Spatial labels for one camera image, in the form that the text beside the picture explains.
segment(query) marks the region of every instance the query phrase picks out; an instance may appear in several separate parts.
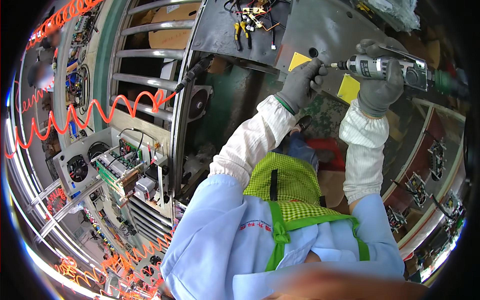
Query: air screwdriver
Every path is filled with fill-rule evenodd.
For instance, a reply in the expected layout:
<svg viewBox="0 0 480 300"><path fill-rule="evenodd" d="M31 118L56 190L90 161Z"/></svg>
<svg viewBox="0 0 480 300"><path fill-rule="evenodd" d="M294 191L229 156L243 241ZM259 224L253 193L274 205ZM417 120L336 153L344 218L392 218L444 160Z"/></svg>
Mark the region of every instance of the air screwdriver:
<svg viewBox="0 0 480 300"><path fill-rule="evenodd" d="M348 70L354 75L362 78L386 80L387 63L391 58L392 57L389 56L371 58L365 54L357 54L353 55L348 60L324 64L324 67ZM424 60L403 58L398 59L398 62L402 68L404 84L427 91L427 65Z"/></svg>
<svg viewBox="0 0 480 300"><path fill-rule="evenodd" d="M183 79L175 88L175 93L178 94L189 82L195 79L201 72L205 71L210 66L213 57L214 55L210 54L209 56L202 58L190 70L188 70Z"/></svg>

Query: blue jeans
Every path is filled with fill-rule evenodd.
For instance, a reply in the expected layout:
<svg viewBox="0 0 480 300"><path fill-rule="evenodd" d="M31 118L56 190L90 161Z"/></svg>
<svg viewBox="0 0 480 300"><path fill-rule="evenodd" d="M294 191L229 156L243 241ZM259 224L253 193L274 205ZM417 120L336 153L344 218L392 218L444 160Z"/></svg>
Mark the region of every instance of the blue jeans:
<svg viewBox="0 0 480 300"><path fill-rule="evenodd" d="M283 154L283 141L280 145L273 149L272 152ZM315 149L311 148L305 142L303 135L296 131L290 136L290 148L288 149L288 156L303 159L312 165L315 172L318 171L318 157Z"/></svg>

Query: black shoe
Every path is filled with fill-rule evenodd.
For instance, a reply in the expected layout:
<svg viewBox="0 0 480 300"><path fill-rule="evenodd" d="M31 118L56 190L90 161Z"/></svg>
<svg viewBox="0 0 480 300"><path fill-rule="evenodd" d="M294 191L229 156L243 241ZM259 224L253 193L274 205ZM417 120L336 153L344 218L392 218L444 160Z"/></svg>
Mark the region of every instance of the black shoe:
<svg viewBox="0 0 480 300"><path fill-rule="evenodd" d="M297 122L297 124L300 125L300 128L301 128L302 132L304 130L306 130L310 126L311 123L312 123L312 116L303 116Z"/></svg>

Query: round hole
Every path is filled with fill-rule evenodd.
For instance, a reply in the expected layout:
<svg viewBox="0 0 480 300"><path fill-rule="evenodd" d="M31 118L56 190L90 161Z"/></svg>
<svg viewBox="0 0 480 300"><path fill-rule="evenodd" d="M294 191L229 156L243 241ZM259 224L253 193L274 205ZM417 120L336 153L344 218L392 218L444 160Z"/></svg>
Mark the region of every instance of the round hole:
<svg viewBox="0 0 480 300"><path fill-rule="evenodd" d="M312 57L312 58L317 57L318 56L317 49L315 49L313 47L308 49L308 55L310 55L310 57Z"/></svg>

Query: wire cutter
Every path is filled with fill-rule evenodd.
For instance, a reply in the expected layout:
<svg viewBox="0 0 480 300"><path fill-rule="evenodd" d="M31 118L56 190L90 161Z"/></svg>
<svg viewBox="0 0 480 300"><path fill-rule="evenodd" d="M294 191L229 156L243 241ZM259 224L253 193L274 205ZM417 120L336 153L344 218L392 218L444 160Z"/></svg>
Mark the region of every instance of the wire cutter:
<svg viewBox="0 0 480 300"><path fill-rule="evenodd" d="M247 23L245 21L240 22L240 27L243 29L243 32L245 33L245 37L247 38L248 41L248 49L252 48L252 37L248 34L248 31L245 30L245 27L247 27Z"/></svg>
<svg viewBox="0 0 480 300"><path fill-rule="evenodd" d="M235 45L237 46L237 51L242 51L242 47L240 44L240 24L234 23L233 26L235 27L235 32L233 36L235 37Z"/></svg>

